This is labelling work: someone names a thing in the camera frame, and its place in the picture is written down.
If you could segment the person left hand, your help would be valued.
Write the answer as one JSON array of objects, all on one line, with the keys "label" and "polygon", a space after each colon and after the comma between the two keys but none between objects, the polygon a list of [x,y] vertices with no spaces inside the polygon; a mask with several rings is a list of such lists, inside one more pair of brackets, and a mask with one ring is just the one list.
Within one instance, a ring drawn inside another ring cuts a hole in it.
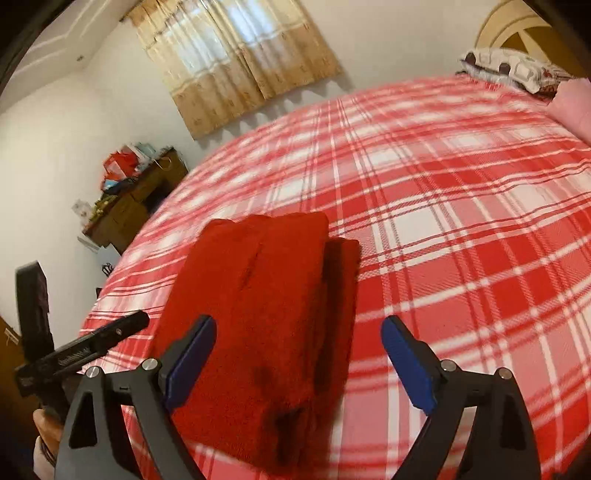
[{"label": "person left hand", "polygon": [[33,421],[38,431],[33,451],[33,471],[39,479],[52,480],[55,475],[63,425],[42,408],[33,412]]}]

